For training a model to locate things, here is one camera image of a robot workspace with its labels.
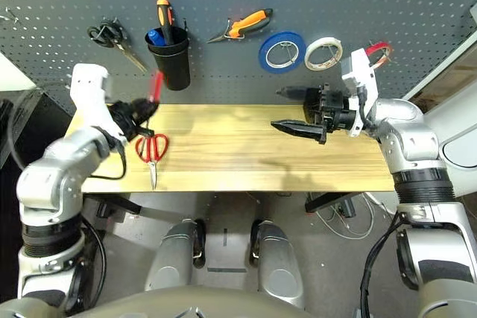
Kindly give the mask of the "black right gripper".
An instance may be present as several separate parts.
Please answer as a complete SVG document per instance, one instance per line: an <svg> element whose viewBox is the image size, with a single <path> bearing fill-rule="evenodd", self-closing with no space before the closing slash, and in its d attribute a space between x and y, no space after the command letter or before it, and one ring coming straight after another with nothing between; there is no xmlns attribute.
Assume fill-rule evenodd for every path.
<svg viewBox="0 0 477 318"><path fill-rule="evenodd" d="M331 90L328 84L318 88L284 86L276 90L276 94L287 99L304 99L306 122L291 119L272 121L271 126L281 132L325 144L326 132L353 128L355 110L350 109L349 98L342 91Z"/></svg>

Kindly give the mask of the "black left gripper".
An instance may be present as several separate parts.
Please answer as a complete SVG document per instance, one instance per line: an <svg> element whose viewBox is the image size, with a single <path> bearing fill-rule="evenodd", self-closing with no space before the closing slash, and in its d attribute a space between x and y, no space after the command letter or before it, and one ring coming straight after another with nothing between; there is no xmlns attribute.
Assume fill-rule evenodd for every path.
<svg viewBox="0 0 477 318"><path fill-rule="evenodd" d="M158 106L159 103L156 101L137 98L130 103L116 101L108 106L108 110L125 138L132 141L137 136L148 138L154 135L153 130L142 127L142 124L149 121Z"/></svg>

